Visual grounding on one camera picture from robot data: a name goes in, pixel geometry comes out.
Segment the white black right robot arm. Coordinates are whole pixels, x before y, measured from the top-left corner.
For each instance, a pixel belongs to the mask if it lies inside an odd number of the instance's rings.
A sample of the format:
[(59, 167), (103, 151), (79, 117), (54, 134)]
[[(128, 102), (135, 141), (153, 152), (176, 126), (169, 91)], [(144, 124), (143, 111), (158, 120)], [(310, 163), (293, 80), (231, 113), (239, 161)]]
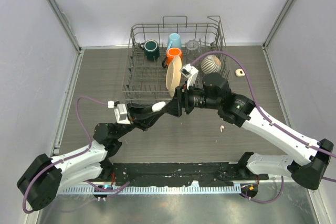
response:
[(163, 112), (179, 117), (183, 111), (190, 114), (194, 108), (217, 110), (225, 122), (263, 137), (285, 153), (273, 156), (246, 152), (237, 166), (239, 177), (273, 174), (291, 177), (304, 188), (318, 189), (331, 159), (331, 141), (309, 138), (276, 120), (253, 100), (233, 93), (228, 81), (218, 73), (205, 75), (202, 83), (201, 89), (177, 87)]

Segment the white earbud charging case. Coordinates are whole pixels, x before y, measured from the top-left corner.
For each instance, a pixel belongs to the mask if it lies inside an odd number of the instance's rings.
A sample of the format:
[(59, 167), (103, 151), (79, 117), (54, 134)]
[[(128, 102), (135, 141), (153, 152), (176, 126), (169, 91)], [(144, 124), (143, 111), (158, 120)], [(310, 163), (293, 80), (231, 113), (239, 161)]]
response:
[(161, 102), (157, 102), (153, 104), (151, 109), (152, 109), (152, 112), (158, 112), (158, 111), (161, 111), (165, 106), (166, 106), (166, 102), (161, 101)]

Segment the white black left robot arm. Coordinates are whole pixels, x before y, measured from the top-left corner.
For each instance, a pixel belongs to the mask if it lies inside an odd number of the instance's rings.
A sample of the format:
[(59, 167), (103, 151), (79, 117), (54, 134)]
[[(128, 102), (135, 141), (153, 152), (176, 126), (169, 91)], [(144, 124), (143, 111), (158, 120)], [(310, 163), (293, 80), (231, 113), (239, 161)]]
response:
[(17, 182), (23, 194), (23, 211), (30, 214), (48, 206), (73, 185), (90, 179), (107, 181), (112, 174), (109, 158), (122, 143), (119, 139), (134, 129), (148, 130), (163, 114), (166, 102), (153, 105), (109, 101), (116, 122), (98, 123), (89, 144), (72, 152), (49, 157), (38, 155)]

